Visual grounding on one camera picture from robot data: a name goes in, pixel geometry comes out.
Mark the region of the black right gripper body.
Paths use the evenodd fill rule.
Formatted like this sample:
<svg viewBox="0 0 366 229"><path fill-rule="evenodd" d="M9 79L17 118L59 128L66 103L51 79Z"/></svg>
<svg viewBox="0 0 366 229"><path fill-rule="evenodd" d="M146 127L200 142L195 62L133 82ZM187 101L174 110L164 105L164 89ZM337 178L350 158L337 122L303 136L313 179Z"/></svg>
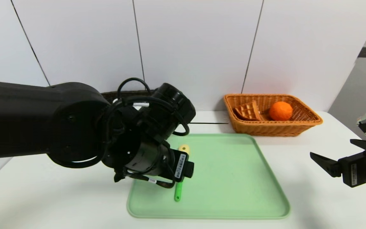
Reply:
<svg viewBox="0 0 366 229"><path fill-rule="evenodd" d="M338 160L344 184L351 188L366 184L366 145L363 152Z"/></svg>

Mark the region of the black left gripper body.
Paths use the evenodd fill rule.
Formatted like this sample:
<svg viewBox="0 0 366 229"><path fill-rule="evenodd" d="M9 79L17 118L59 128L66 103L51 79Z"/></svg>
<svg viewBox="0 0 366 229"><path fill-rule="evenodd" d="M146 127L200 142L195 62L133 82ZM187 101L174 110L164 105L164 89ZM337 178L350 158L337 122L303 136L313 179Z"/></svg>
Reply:
<svg viewBox="0 0 366 229"><path fill-rule="evenodd" d="M189 145L172 149L166 142L155 148L144 146L125 165L125 177L150 183L181 183L189 178Z"/></svg>

